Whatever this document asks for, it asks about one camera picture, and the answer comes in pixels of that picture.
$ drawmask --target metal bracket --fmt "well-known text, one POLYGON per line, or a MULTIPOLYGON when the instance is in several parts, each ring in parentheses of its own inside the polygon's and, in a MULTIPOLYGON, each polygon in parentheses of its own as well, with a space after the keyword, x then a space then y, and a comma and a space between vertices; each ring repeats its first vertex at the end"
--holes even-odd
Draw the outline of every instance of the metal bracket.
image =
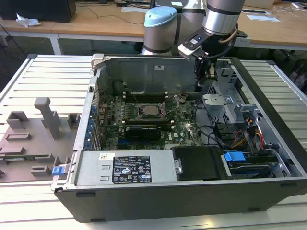
POLYGON ((99 67, 101 67, 104 64, 105 60, 106 58, 104 54, 94 54, 91 60, 92 69, 98 69, 99 67))
POLYGON ((234 108, 236 114, 236 121, 243 120, 243 113, 253 113, 257 111, 258 108, 255 104, 237 104, 234 108))

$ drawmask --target barcode sticker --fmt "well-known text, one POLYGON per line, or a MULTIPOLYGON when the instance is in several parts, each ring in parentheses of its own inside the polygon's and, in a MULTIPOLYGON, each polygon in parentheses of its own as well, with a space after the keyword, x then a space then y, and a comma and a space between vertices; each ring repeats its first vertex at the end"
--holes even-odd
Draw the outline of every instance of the barcode sticker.
POLYGON ((107 160, 113 160, 113 157, 115 156, 114 153, 101 153, 99 155, 99 159, 101 161, 107 161, 107 160))

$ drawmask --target yellow wire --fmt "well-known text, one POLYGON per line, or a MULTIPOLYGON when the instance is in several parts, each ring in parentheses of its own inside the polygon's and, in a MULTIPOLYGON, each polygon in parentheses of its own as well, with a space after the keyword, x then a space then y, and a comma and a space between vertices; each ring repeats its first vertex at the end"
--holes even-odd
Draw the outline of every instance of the yellow wire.
POLYGON ((244 141, 246 141, 246 138, 240 140, 238 143, 236 143, 236 144, 235 144, 233 147, 231 147, 231 148, 235 148, 235 147, 241 145, 244 141))

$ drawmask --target white paper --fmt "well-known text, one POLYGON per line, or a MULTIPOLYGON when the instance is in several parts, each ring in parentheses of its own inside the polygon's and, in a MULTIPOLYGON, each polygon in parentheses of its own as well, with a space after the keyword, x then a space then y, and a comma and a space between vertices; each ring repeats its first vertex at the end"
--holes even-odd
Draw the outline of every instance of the white paper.
POLYGON ((24 18, 24 17, 22 17, 18 14, 16 14, 16 15, 17 15, 16 22, 21 26, 28 28, 28 26, 40 25, 38 19, 35 19, 35 18, 28 19, 28 18, 24 18))
POLYGON ((182 6, 182 3, 179 1, 172 1, 171 3, 173 6, 182 6))
POLYGON ((251 20, 256 21, 268 21, 268 22, 280 22, 277 18, 270 18, 266 16, 248 15, 251 20))

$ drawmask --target floor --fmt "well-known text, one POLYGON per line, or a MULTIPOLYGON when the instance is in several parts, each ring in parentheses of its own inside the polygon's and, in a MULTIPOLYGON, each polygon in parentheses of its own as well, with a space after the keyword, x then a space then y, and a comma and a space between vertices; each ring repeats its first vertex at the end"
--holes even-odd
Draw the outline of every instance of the floor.
MULTIPOLYGON (((7 47, 0 46, 0 91, 9 82, 11 77, 24 61, 25 56, 22 54, 18 46, 9 37, 7 47)), ((16 43, 26 54, 53 54, 51 43, 44 38, 30 37, 14 37, 16 43)), ((117 41, 95 41, 96 51, 91 50, 89 40, 61 39, 65 55, 92 55, 93 52, 105 54, 137 54, 134 50, 134 42, 117 42, 117 41)), ((281 68, 288 76, 292 72, 295 62, 298 59, 307 59, 307 53, 302 56, 303 51, 296 51, 290 56, 288 62, 284 62, 285 55, 281 51, 276 50, 273 57, 269 56, 266 49, 250 49, 250 48, 233 48, 228 54, 229 57, 238 57, 239 59, 252 60, 268 60, 271 59, 281 68)))

